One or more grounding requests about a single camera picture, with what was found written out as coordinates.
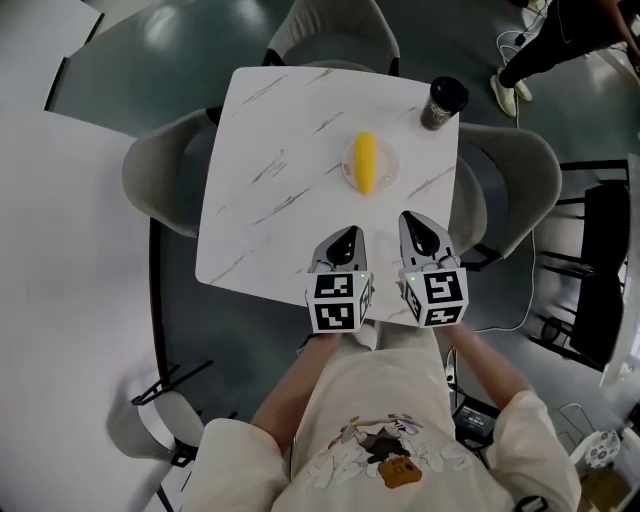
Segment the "plate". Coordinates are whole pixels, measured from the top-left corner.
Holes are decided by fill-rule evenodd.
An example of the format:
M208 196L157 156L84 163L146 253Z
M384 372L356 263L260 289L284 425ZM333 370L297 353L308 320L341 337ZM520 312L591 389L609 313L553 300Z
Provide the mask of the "plate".
M349 144L342 158L342 174L347 183L358 190L356 185L355 164L353 153L355 141ZM373 192L380 192L393 185L400 175L400 158L393 147L384 140L376 137L376 184Z

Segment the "marble tabletop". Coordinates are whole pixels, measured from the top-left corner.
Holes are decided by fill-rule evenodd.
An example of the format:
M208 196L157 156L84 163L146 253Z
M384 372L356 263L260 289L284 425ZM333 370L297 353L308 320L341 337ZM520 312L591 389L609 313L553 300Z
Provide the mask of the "marble tabletop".
M211 155L200 222L199 281L305 305L304 273L316 246L350 225L365 235L375 276L368 318L413 325L396 281L398 217L449 224L458 116L440 131L420 125L429 84L310 67L237 70ZM400 160L389 188L361 195L341 161L372 131Z

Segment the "floor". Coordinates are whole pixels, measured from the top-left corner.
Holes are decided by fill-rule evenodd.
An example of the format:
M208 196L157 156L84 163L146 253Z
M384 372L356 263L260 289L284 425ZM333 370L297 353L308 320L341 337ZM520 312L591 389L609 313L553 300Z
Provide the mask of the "floor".
M379 1L402 51L401 75L427 82L455 76L471 92L463 121L513 126L494 104L488 80L501 64L496 36L524 28L519 10L502 0L404 3L407 8L397 1ZM232 71L259 64L289 5L289 0L190 0L142 10L72 57L52 109L139 135L196 108L220 104ZM637 90L599 56L558 66L532 77L528 85L535 99L521 105L520 125L542 135L560 161L640 152ZM572 176L565 181L564 194L577 194L594 180L593 174ZM543 224L537 230L537 250L551 249L564 238L547 236L554 229ZM579 240L579 227L569 229ZM196 246L195 240L162 233L169 358L190 366L215 361L183 387L205 420L232 412L249 419L294 360L295 349L309 332L307 312L198 283ZM520 323L531 293L532 259L528 239L506 261L471 276L473 307L467 320L474 328ZM536 274L537 284L543 286L543 279ZM536 288L534 307L551 300L549 286ZM554 411L572 402L582 404L596 428L617 424L630 395L600 390L598 372L531 344L524 336L528 328L535 326L484 336L531 380L558 431L571 427ZM488 400L464 364L459 372L465 391Z
M161 4L162 0L84 0L84 3L104 14L96 30L97 35L142 9Z

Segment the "white sneaker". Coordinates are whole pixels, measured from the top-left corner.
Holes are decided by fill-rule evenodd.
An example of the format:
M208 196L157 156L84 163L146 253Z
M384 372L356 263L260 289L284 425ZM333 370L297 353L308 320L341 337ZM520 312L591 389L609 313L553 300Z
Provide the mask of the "white sneaker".
M500 68L498 70L498 76L500 76L500 73L502 73L502 70L504 68ZM516 90L516 94L518 96L520 96L520 98L522 98L524 101L531 101L533 100L533 94L531 94L531 91L529 90L529 88L524 84L524 82L522 80L518 80L516 82L516 85L513 86L513 88Z
M516 93L513 89L508 89L500 85L498 75L491 77L491 88L496 95L496 101L502 111L509 117L516 117Z

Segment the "black cup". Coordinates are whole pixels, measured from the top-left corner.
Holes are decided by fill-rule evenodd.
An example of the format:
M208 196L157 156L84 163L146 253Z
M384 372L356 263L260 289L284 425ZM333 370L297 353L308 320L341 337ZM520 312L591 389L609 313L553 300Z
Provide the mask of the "black cup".
M431 94L420 115L427 130L439 130L469 102L469 91L455 78L440 76L431 84Z

